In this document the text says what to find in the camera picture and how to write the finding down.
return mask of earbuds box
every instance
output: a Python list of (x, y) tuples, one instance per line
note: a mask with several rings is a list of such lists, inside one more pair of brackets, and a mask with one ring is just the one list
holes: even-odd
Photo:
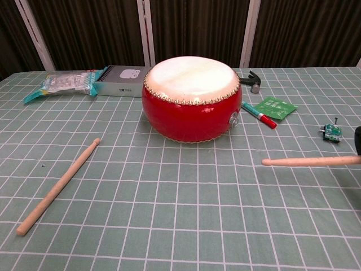
[(141, 97), (144, 78), (151, 67), (108, 66), (94, 87), (98, 95)]

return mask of table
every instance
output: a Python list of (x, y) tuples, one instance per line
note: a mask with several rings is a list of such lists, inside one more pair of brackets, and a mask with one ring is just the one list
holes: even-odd
[[(236, 70), (246, 77), (248, 69)], [(0, 270), (359, 270), (361, 167), (263, 167), (355, 154), (360, 68), (253, 69), (298, 106), (271, 130), (242, 111), (215, 141), (156, 133), (139, 98), (48, 97), (45, 72), (0, 83)], [(338, 117), (344, 139), (322, 140)], [(101, 144), (25, 237), (15, 228), (93, 141)]]

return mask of plastic bag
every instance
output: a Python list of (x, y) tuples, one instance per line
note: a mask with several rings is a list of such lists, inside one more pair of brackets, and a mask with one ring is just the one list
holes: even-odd
[(97, 92), (93, 84), (102, 73), (103, 70), (49, 73), (40, 89), (24, 98), (24, 104), (48, 95), (84, 93), (94, 97)]

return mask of black object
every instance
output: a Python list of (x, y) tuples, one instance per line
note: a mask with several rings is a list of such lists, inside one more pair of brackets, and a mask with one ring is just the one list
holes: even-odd
[(361, 126), (358, 126), (355, 130), (355, 145), (358, 155), (361, 155)]
[(261, 85), (261, 79), (252, 71), (249, 71), (248, 78), (240, 78), (241, 84), (251, 86), (250, 92), (259, 93), (259, 86)]

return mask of green packet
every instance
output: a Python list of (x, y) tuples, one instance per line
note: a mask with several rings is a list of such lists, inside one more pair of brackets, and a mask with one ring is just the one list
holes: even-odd
[(283, 120), (287, 115), (296, 110), (297, 106), (274, 97), (267, 97), (254, 108), (268, 117)]

